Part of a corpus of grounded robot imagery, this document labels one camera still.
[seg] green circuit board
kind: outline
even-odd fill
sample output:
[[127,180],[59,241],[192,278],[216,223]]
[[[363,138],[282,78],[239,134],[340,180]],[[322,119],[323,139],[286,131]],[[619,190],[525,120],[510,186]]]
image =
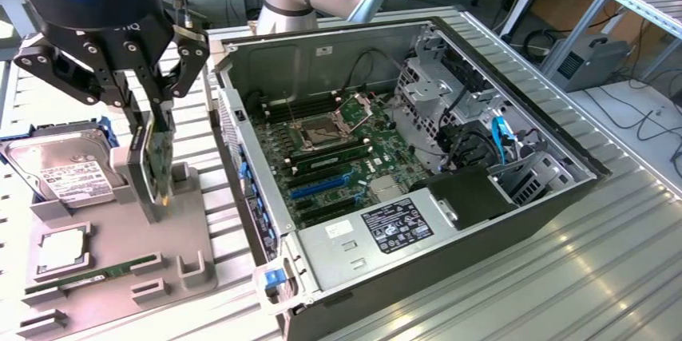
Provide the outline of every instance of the green circuit board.
[[[430,176],[415,154],[410,152],[410,146],[403,137],[395,129],[388,127],[390,117],[383,113],[383,108],[379,99],[375,98],[370,105],[372,115],[367,117],[366,105],[352,99],[343,104],[339,112],[348,127],[355,127],[363,121],[351,133],[343,134],[335,132],[330,127],[330,120],[334,119],[332,112],[296,119],[295,122],[268,124],[264,121],[254,121],[262,150],[271,165],[288,211],[299,228],[306,228],[379,203],[380,200],[368,187],[371,181],[379,177],[390,175],[399,188],[407,192],[416,181]],[[318,157],[315,150],[310,147],[311,141],[315,142],[312,146],[316,149],[339,148],[339,145],[358,141],[362,141],[362,145],[338,151],[336,153],[343,152],[342,155]],[[306,168],[299,170],[306,174],[300,176],[299,173],[295,176],[291,164],[286,162],[292,155],[314,157],[312,161],[300,161],[299,165],[307,164],[307,167],[311,163],[323,165],[320,166],[322,170]],[[327,164],[328,161],[338,161],[339,164]],[[315,175],[322,173],[334,173],[335,176],[323,177],[314,182],[290,187],[296,180],[304,180],[306,177],[315,178]],[[292,198],[294,191],[315,186],[326,180],[338,179],[338,177],[346,177],[344,185],[308,196]],[[326,209],[326,207],[334,207],[335,204],[343,204],[343,202],[348,203],[343,209],[331,212],[330,209]]]

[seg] warning label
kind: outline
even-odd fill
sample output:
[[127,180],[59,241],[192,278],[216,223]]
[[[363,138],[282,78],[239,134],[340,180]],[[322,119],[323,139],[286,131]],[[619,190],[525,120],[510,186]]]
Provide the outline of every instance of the warning label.
[[434,235],[411,199],[362,214],[362,219],[386,254]]
[[96,161],[43,169],[40,177],[65,203],[112,193],[111,184]]

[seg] hard drive label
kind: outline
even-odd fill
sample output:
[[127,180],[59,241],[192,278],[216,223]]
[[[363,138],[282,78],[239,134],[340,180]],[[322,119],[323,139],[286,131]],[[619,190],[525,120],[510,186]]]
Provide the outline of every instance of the hard drive label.
[[96,161],[43,169],[40,177],[65,203],[112,193],[111,184]]
[[403,199],[363,213],[362,219],[379,249],[386,254],[434,235],[411,199]]

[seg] motherboard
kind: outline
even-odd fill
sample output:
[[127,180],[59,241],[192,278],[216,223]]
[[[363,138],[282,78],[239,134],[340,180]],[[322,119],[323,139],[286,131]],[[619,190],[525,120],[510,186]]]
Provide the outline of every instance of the motherboard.
[[254,119],[299,228],[402,196],[430,176],[415,146],[404,141],[384,113],[392,96],[354,93],[336,97],[336,105],[323,108],[327,112],[310,115],[300,113],[299,106],[283,105],[283,115],[267,111]]

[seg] blue pcie slot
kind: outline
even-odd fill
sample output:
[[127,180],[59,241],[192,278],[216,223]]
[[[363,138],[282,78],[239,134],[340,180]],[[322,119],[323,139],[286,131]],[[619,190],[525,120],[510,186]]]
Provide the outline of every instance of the blue pcie slot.
[[314,194],[327,191],[330,189],[343,187],[348,184],[350,179],[351,179],[351,174],[347,173],[346,175],[339,176],[338,178],[331,179],[322,184],[316,184],[310,187],[306,187],[306,188],[292,191],[291,198],[299,199],[302,197],[314,195]]

